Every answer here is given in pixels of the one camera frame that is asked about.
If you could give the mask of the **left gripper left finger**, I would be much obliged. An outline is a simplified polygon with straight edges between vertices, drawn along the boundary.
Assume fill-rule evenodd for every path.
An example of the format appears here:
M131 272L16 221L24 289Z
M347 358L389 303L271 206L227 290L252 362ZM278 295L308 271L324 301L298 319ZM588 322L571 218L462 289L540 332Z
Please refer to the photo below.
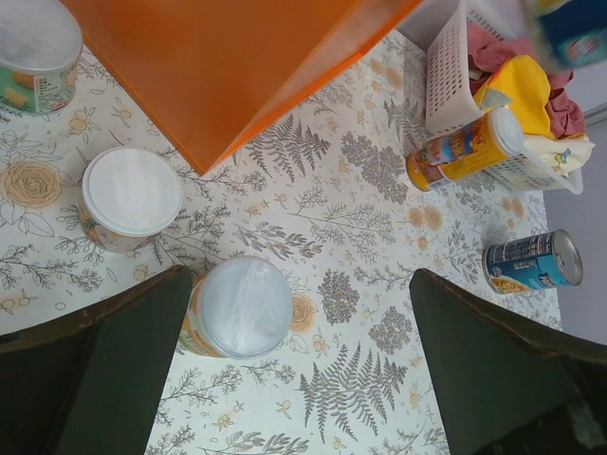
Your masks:
M143 453L192 288L189 270L174 266L2 335L2 453Z

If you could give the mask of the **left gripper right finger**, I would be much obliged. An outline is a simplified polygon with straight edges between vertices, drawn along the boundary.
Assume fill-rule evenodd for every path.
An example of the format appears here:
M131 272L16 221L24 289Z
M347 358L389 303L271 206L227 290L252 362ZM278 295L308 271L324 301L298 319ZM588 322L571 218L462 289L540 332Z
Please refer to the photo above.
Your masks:
M451 453L605 453L605 346L428 269L410 294Z

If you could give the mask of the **light blue soup can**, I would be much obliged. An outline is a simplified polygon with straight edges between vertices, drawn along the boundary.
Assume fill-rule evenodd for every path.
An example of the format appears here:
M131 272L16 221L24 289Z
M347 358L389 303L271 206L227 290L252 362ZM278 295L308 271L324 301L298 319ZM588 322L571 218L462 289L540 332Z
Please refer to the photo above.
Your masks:
M583 280L579 250L563 229L489 246L483 270L502 295L579 286Z

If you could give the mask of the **dark blue tin can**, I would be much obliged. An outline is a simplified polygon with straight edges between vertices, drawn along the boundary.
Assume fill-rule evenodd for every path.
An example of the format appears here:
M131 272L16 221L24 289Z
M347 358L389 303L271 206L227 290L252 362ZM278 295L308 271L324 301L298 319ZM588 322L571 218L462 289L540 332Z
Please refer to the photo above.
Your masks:
M528 0L521 8L528 38L544 68L562 72L606 60L604 0Z

